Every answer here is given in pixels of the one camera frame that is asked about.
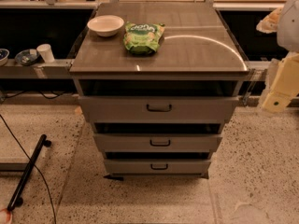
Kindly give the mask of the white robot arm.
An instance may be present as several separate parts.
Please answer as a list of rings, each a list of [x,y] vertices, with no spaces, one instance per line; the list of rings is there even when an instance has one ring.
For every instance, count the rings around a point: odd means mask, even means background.
[[[260,107],[271,113],[282,112],[299,94],[299,0],[288,0],[256,26],[265,34],[276,33],[278,45],[289,53],[268,69],[269,85]]]

